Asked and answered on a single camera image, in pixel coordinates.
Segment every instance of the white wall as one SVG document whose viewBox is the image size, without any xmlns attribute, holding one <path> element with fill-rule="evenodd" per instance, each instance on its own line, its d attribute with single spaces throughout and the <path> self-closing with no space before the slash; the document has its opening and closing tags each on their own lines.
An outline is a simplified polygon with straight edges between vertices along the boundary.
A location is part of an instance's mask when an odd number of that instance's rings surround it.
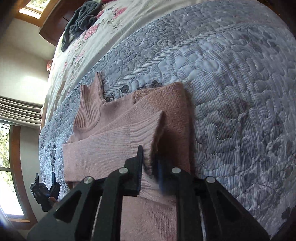
<svg viewBox="0 0 296 241">
<path fill-rule="evenodd" d="M 0 43 L 0 96 L 43 104 L 48 91 L 47 61 Z"/>
<path fill-rule="evenodd" d="M 41 37 L 39 31 L 40 27 L 14 18 L 1 40 L 41 59 L 52 59 L 56 47 Z"/>
<path fill-rule="evenodd" d="M 41 205 L 36 202 L 30 190 L 30 184 L 34 182 L 36 172 L 40 175 L 38 139 L 39 130 L 25 126 L 21 127 L 20 162 L 22 167 L 22 176 L 24 179 L 28 199 L 37 221 L 39 221 L 46 214 L 46 212 L 42 211 Z"/>
<path fill-rule="evenodd" d="M 29 233 L 29 230 L 21 230 L 19 229 L 18 232 L 26 239 Z"/>
<path fill-rule="evenodd" d="M 55 46 L 39 35 L 40 28 L 13 19 L 0 40 L 0 96 L 43 104 L 48 91 L 47 60 Z"/>
</svg>

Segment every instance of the quilted bedspread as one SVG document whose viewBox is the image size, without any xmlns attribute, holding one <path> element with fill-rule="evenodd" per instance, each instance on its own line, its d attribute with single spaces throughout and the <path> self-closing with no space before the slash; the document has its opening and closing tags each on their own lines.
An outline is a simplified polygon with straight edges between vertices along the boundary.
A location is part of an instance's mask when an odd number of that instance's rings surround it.
<svg viewBox="0 0 296 241">
<path fill-rule="evenodd" d="M 276 234 L 296 203 L 296 40 L 256 1 L 211 1 L 174 11 L 111 49 L 42 129 L 42 180 L 64 182 L 62 144 L 72 134 L 81 84 L 95 72 L 107 101 L 181 81 L 194 107 L 195 173 L 214 176 Z"/>
</svg>

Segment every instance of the pink flower pattern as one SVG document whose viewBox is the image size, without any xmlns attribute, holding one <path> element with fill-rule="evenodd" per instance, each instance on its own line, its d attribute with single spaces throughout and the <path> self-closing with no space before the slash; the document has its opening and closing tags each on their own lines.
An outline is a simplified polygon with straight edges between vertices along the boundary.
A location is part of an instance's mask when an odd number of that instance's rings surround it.
<svg viewBox="0 0 296 241">
<path fill-rule="evenodd" d="M 81 42 L 82 42 L 82 39 L 84 37 L 84 34 L 85 34 L 85 32 L 82 35 L 80 35 L 79 38 L 77 38 L 77 39 L 74 40 L 74 45 L 71 48 L 71 50 L 76 51 L 80 47 Z"/>
<path fill-rule="evenodd" d="M 96 25 L 93 25 L 91 26 L 86 32 L 85 32 L 85 35 L 83 37 L 83 41 L 87 40 L 91 35 L 93 35 L 96 30 L 98 29 L 100 24 L 96 24 Z"/>
<path fill-rule="evenodd" d="M 113 17 L 113 19 L 116 19 L 120 14 L 122 14 L 125 10 L 127 9 L 127 7 L 123 7 L 121 9 L 116 8 L 114 10 L 114 14 L 115 16 Z"/>
<path fill-rule="evenodd" d="M 101 17 L 104 13 L 104 10 L 100 11 L 99 14 L 96 16 L 97 19 L 99 19 L 99 17 Z"/>
<path fill-rule="evenodd" d="M 81 51 L 81 53 L 75 58 L 74 63 L 77 64 L 84 56 L 85 50 Z"/>
<path fill-rule="evenodd" d="M 64 74 L 67 65 L 68 65 L 68 63 L 67 63 L 67 61 L 66 61 L 66 62 L 64 63 L 63 68 L 62 68 L 62 71 L 59 73 L 59 78 Z"/>
</svg>

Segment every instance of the window frame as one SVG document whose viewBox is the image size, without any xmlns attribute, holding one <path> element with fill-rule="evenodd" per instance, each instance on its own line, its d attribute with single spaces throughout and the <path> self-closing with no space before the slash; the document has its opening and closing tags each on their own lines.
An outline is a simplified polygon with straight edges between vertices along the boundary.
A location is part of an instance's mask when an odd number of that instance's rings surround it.
<svg viewBox="0 0 296 241">
<path fill-rule="evenodd" d="M 41 28 L 43 26 L 45 20 L 48 18 L 48 16 L 52 12 L 52 10 L 55 8 L 55 6 L 60 1 L 62 1 L 62 0 L 50 0 L 49 3 L 46 5 L 46 7 L 43 9 L 39 19 L 37 19 L 35 17 L 32 17 L 30 15 L 18 12 L 21 8 L 17 11 L 17 13 L 15 15 L 15 18 L 23 20 L 23 21 L 31 23 L 31 24 L 34 24 L 34 25 Z M 30 8 L 30 7 L 27 7 L 27 6 L 24 6 L 22 8 L 26 8 L 26 9 L 29 9 L 31 11 L 34 11 L 34 12 L 40 14 L 40 11 L 36 10 L 34 8 Z"/>
<path fill-rule="evenodd" d="M 24 216 L 6 214 L 16 229 L 30 229 L 37 223 L 37 219 L 31 208 L 20 162 L 20 126 L 10 125 L 9 129 L 9 168 L 0 167 L 0 171 L 10 172 L 17 199 Z"/>
</svg>

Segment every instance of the curtain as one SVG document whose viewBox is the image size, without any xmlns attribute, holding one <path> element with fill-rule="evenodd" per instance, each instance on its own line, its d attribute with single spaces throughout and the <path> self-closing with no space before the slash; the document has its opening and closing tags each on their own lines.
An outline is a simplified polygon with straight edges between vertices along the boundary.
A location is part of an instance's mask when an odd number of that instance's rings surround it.
<svg viewBox="0 0 296 241">
<path fill-rule="evenodd" d="M 41 104 L 0 96 L 0 120 L 37 129 L 41 125 L 41 107 Z"/>
</svg>

